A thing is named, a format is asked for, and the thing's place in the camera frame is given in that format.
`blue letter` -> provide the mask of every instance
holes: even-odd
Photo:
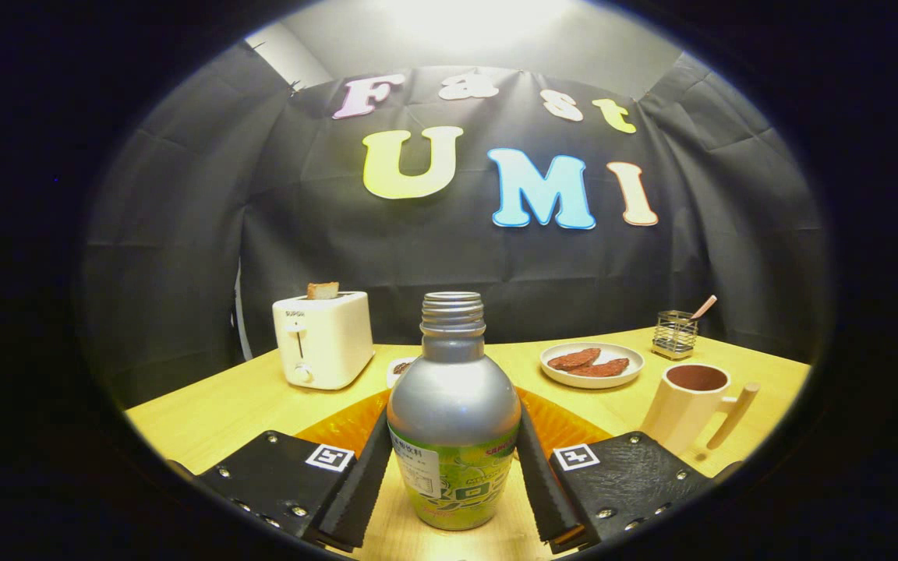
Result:
[[[521,193],[543,226],[549,223],[560,201],[557,224],[562,228],[591,230],[595,227],[595,217],[588,212],[588,197],[584,192],[584,162],[577,157],[554,157],[545,180],[521,150],[496,148],[487,157],[497,162],[501,175],[501,209],[493,217],[498,226],[528,226],[531,219],[521,209]]]

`sliced meat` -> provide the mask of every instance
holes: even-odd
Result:
[[[400,365],[396,365],[395,367],[393,367],[393,373],[395,373],[395,374],[404,373],[404,370],[406,370],[407,367],[412,365],[413,362],[414,361],[412,360],[412,362],[402,362],[402,363],[400,363]]]
[[[571,352],[569,355],[557,356],[546,364],[552,369],[566,370],[580,369],[582,366],[594,365],[598,355],[602,354],[601,348],[586,348],[584,351]]]
[[[583,366],[580,369],[571,370],[574,376],[591,376],[593,379],[602,379],[608,376],[619,376],[630,365],[628,358],[616,358],[606,362],[605,365]]]

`bottle neck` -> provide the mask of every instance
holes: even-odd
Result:
[[[421,337],[421,356],[432,362],[471,362],[484,356],[484,336]]]

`white plate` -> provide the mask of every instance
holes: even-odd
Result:
[[[584,351],[586,348],[602,349],[601,355],[598,355],[598,359],[595,360],[595,365],[603,365],[603,363],[616,358],[628,358],[630,359],[630,365],[619,376],[592,377],[574,376],[574,374],[564,372],[564,370],[553,369],[553,367],[546,364],[557,356]],[[624,383],[630,383],[635,380],[635,377],[639,376],[639,370],[642,369],[644,364],[645,360],[642,359],[642,355],[637,351],[617,344],[608,344],[608,342],[564,342],[564,344],[558,344],[556,347],[547,348],[539,355],[539,366],[543,367],[543,372],[546,373],[546,376],[555,379],[559,383],[567,384],[567,386],[585,387],[588,390],[599,390],[599,388],[603,387],[615,387]]]

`rivet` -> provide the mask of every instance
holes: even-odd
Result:
[[[263,519],[265,522],[267,522],[271,526],[281,528],[281,526],[279,526],[279,523],[277,521],[272,520],[271,518],[269,518],[268,516],[265,516],[264,514],[260,514],[259,518]]]

